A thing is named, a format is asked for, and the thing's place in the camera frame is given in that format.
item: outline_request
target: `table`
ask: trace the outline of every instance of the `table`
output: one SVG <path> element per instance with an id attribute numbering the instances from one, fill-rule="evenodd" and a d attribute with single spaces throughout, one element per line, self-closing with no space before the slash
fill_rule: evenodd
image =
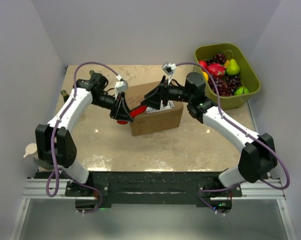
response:
<path id="1" fill-rule="evenodd" d="M 69 65 L 62 89 L 68 93 L 73 86 L 77 65 Z M 130 86 L 157 82 L 165 74 L 161 65 L 110 65 Z M 102 73 L 113 88 L 116 76 L 98 65 L 85 65 L 77 79 L 90 79 L 89 71 Z M 193 71 L 190 65 L 180 66 L 174 78 L 185 83 Z M 56 111 L 64 104 L 59 97 Z M 132 136 L 129 124 L 120 125 L 109 117 L 110 111 L 90 105 L 72 132 L 77 158 L 89 171 L 223 171 L 236 166 L 240 153 L 224 137 L 210 127 L 193 119 L 184 103 L 178 128 L 147 135 Z M 252 129 L 247 105 L 226 110 L 232 118 Z"/>

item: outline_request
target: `pear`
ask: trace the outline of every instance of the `pear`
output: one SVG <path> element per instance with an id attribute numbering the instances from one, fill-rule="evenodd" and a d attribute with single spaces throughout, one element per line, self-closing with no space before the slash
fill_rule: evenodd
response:
<path id="1" fill-rule="evenodd" d="M 240 66 L 237 65 L 234 59 L 229 61 L 228 67 L 226 68 L 226 72 L 228 75 L 236 75 L 240 72 Z"/>

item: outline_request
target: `yellow fruit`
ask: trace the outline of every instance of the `yellow fruit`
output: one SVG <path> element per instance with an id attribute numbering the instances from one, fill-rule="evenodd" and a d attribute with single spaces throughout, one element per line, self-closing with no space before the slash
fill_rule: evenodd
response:
<path id="1" fill-rule="evenodd" d="M 230 64 L 230 61 L 226 60 L 226 62 L 224 63 L 224 67 L 227 68 Z"/>
<path id="2" fill-rule="evenodd" d="M 207 82 L 209 80 L 209 75 L 204 71 L 202 71 L 202 73 L 204 74 L 205 80 Z"/>

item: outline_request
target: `plastic container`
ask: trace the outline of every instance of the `plastic container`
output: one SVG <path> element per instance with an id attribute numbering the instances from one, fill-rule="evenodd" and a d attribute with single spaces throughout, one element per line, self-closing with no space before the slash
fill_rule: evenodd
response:
<path id="1" fill-rule="evenodd" d="M 207 46 L 201 46 L 195 51 L 195 61 L 196 63 L 199 60 L 208 60 L 214 57 L 218 53 L 224 53 L 227 60 L 235 59 L 236 63 L 240 68 L 239 76 L 241 78 L 241 83 L 244 87 L 249 90 L 249 93 L 245 93 L 242 95 L 234 95 L 234 96 L 221 96 L 220 97 L 220 105 L 223 110 L 227 109 L 235 109 L 243 106 L 247 101 L 261 88 L 261 83 L 252 70 L 250 64 L 244 57 L 241 50 L 230 43 L 221 43 L 221 44 L 213 44 Z M 200 67 L 195 66 L 194 70 L 198 73 L 202 73 L 203 71 Z M 217 103 L 217 95 L 213 93 L 210 86 L 206 84 L 206 95 L 208 98 Z"/>

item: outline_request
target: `brown box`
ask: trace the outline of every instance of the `brown box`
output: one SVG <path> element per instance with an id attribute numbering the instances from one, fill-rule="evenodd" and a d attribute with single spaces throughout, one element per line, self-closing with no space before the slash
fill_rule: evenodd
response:
<path id="1" fill-rule="evenodd" d="M 154 89 L 159 83 L 151 82 L 130 86 L 125 94 L 129 109 L 138 107 L 144 99 L 144 95 Z M 150 113 L 145 111 L 136 116 L 134 121 L 130 123 L 131 134 L 139 136 L 179 127 L 183 114 L 183 103 L 173 101 L 167 108 L 156 112 L 154 112 L 154 109 L 147 109 Z"/>

